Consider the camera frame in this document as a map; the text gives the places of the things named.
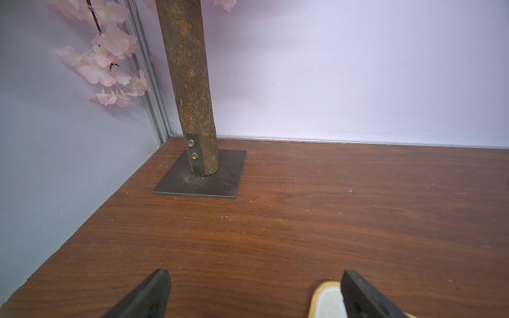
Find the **white cutting board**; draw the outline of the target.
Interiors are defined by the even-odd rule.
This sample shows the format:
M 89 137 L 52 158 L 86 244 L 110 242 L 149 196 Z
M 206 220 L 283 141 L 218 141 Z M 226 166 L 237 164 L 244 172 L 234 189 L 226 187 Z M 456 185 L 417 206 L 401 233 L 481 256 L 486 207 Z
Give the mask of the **white cutting board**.
M 322 283 L 314 292 L 311 299 L 310 317 L 348 317 L 343 295 L 341 281 L 328 281 Z

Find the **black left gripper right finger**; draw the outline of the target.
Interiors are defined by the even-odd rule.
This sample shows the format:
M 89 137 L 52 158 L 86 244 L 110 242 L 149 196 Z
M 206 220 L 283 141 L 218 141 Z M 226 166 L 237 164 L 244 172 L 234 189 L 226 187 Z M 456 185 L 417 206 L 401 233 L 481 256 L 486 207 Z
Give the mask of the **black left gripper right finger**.
M 341 293 L 348 317 L 408 317 L 399 307 L 354 270 L 344 271 L 341 279 Z

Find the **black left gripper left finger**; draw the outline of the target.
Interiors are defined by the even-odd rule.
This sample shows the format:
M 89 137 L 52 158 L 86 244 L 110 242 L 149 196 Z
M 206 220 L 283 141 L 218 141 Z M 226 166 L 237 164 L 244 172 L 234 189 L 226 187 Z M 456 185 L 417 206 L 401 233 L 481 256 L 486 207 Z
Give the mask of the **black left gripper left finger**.
M 105 313 L 103 318 L 163 318 L 171 287 L 168 270 L 159 268 Z

